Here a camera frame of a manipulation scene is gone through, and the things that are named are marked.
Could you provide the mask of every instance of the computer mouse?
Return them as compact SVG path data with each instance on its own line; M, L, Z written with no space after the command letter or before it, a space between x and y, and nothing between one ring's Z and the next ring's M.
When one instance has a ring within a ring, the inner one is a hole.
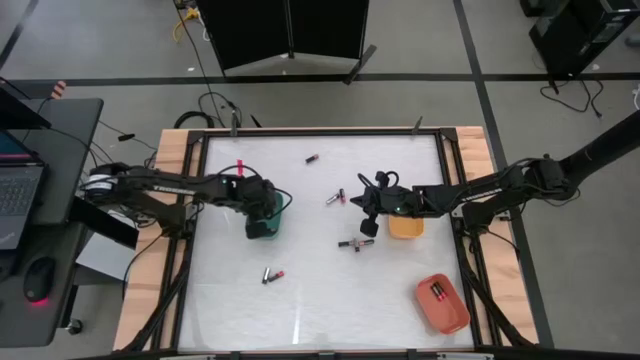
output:
M44 300L51 286L53 285L53 275L56 261L50 257L41 257L31 263L24 275L24 296L30 302Z

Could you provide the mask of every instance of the laptop screen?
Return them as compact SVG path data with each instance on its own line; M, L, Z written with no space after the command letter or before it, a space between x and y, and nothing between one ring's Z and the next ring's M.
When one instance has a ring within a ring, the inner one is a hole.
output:
M30 160L31 154L13 136L0 131L0 162Z

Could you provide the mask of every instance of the black partition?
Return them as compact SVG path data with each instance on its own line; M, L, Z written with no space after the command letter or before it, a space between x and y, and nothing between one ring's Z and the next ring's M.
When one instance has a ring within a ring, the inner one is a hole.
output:
M366 61L369 0L196 2L224 76L227 69L294 52L357 59L351 76Z
M293 50L359 59L362 56L368 0L289 0Z
M284 0L198 0L223 73L289 51Z

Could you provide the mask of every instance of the laptop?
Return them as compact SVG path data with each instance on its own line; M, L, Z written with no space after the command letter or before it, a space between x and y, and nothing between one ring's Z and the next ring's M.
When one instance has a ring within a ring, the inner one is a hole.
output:
M0 129L0 251L20 244L45 170L34 152Z

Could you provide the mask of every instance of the orange tray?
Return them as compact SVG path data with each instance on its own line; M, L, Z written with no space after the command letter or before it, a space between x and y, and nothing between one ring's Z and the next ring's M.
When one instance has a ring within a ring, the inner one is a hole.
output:
M431 291L431 285L436 282L442 286L447 294L447 297L442 301L438 301L438 298ZM416 287L416 298L418 298L422 311L431 325L443 334L453 334L469 325L469 321L471 321L467 307L458 296L449 278L443 274L435 274L420 281Z
M389 233L396 239L415 239L424 233L424 219L389 216Z

